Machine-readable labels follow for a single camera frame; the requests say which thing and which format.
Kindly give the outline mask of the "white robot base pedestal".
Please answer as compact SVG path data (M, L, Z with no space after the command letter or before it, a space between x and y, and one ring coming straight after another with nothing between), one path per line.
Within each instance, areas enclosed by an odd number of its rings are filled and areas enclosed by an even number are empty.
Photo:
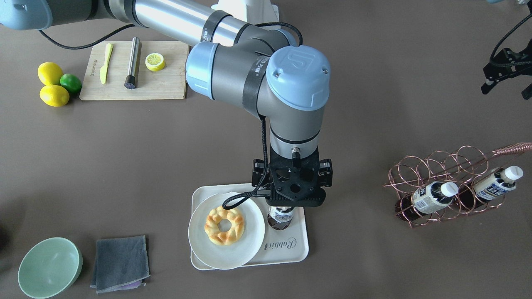
M252 24L279 21L279 8L269 0L219 0L211 8Z

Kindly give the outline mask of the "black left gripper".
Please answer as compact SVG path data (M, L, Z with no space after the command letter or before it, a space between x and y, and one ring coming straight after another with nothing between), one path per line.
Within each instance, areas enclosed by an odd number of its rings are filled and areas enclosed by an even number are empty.
M514 64L520 62L531 62L531 47L526 47L520 52L514 52L511 49L502 49L494 58L494 63L487 63L483 68L486 82L481 86L481 92L486 95L502 80L511 79L515 76L530 76L531 64L520 66L496 66L496 64ZM524 100L532 98L532 84L521 91Z

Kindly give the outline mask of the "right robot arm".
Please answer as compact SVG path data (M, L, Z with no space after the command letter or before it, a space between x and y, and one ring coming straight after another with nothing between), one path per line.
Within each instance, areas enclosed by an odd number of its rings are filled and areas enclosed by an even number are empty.
M186 80L196 93L270 120L270 151L254 191L270 206L316 207L332 183L318 139L330 95L330 64L281 29L266 30L190 0L2 0L1 23L15 30L114 18L192 46Z

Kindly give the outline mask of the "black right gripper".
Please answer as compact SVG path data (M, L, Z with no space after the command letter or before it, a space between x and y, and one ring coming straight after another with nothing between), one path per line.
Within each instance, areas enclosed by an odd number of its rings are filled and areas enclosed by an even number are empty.
M255 159L251 185L260 186L257 197L264 197L270 206L321 206L326 198L323 187L330 187L333 167L330 159L319 159L316 149L310 156L284 158L271 151L266 167Z

